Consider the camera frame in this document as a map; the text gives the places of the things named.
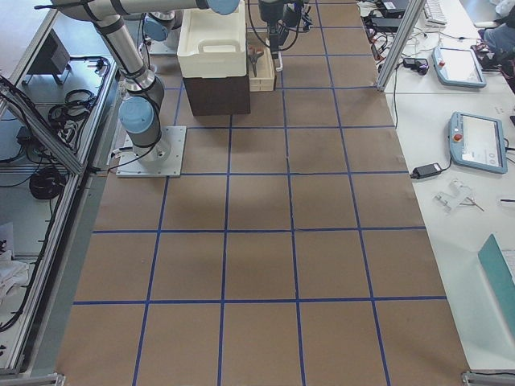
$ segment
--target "green folder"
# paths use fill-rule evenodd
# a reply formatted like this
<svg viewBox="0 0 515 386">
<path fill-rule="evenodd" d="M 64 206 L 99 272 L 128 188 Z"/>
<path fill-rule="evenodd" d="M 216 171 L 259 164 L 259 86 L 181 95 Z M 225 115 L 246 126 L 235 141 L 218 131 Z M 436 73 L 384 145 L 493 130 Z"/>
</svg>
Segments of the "green folder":
<svg viewBox="0 0 515 386">
<path fill-rule="evenodd" d="M 506 323 L 515 337 L 515 283 L 494 235 L 490 235 L 484 243 L 479 258 Z"/>
</svg>

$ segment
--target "white plastic part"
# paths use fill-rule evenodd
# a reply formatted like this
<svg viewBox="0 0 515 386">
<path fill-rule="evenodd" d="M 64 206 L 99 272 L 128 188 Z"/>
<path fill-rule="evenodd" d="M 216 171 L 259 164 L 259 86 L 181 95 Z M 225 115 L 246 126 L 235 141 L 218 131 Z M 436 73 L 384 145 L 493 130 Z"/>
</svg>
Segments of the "white plastic part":
<svg viewBox="0 0 515 386">
<path fill-rule="evenodd" d="M 281 55 L 281 52 L 278 53 L 278 57 L 279 57 L 279 67 L 276 67 L 275 71 L 281 72 L 282 71 L 282 55 Z"/>
<path fill-rule="evenodd" d="M 247 73 L 245 4 L 232 14 L 185 10 L 177 48 L 185 78 L 226 78 Z"/>
<path fill-rule="evenodd" d="M 447 212 L 455 210 L 462 203 L 470 203 L 469 197 L 472 197 L 472 189 L 464 185 L 458 179 L 453 179 L 449 184 L 452 193 L 440 191 L 435 198 L 443 204 Z"/>
</svg>

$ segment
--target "robotic arm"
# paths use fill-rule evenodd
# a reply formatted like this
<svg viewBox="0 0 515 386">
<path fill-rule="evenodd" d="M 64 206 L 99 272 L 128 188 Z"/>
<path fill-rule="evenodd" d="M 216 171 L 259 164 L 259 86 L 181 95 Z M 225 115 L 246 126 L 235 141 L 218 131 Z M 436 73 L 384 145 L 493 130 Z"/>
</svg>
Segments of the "robotic arm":
<svg viewBox="0 0 515 386">
<path fill-rule="evenodd" d="M 289 31 L 295 31 L 295 34 L 298 34 L 302 21 L 304 21 L 303 31 L 309 31 L 311 18 L 308 3 L 309 0 L 258 0 L 259 14 L 261 20 L 266 23 L 270 52 L 274 59 L 278 58 L 280 51 L 289 48 L 280 48 L 286 42 Z M 256 33 L 252 19 L 250 21 Z"/>
<path fill-rule="evenodd" d="M 211 8 L 218 14 L 233 13 L 239 0 L 51 0 L 70 18 L 90 21 L 101 35 L 126 79 L 132 96 L 124 101 L 118 116 L 133 142 L 133 152 L 144 154 L 145 161 L 166 159 L 169 145 L 161 141 L 159 110 L 164 87 L 144 64 L 130 37 L 123 15 L 142 12 L 169 12 L 190 8 Z"/>
<path fill-rule="evenodd" d="M 119 118 L 133 142 L 133 152 L 141 162 L 162 159 L 170 153 L 170 146 L 162 141 L 159 110 L 164 98 L 164 87 L 158 77 L 144 64 L 122 16 L 133 13 L 170 14 L 175 10 L 211 8 L 218 14 L 233 13 L 240 0 L 51 0 L 51 6 L 70 18 L 90 21 L 101 35 L 126 80 L 127 92 L 132 96 L 122 103 Z M 258 0 L 261 19 L 266 22 L 272 56 L 286 49 L 280 46 L 289 31 L 295 40 L 301 21 L 307 31 L 309 0 Z"/>
</svg>

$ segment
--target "white storage box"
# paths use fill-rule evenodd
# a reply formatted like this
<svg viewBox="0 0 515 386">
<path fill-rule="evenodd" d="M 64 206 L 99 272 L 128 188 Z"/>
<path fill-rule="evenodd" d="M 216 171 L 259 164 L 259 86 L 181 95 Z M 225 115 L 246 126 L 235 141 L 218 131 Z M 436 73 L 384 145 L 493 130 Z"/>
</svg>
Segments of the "white storage box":
<svg viewBox="0 0 515 386">
<path fill-rule="evenodd" d="M 226 16 L 185 10 L 177 57 L 185 78 L 226 78 L 247 74 L 245 3 Z"/>
</svg>

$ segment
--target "screen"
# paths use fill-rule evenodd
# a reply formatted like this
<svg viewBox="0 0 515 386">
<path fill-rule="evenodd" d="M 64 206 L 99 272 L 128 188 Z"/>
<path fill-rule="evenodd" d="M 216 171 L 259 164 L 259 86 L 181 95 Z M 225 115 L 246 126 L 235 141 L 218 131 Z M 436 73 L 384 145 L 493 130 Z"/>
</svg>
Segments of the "screen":
<svg viewBox="0 0 515 386">
<path fill-rule="evenodd" d="M 502 166 L 496 122 L 463 115 L 462 159 L 482 165 Z"/>
<path fill-rule="evenodd" d="M 481 78 L 476 62 L 469 50 L 451 50 L 440 48 L 442 59 L 445 62 L 445 72 L 449 80 L 468 83 L 480 83 Z"/>
</svg>

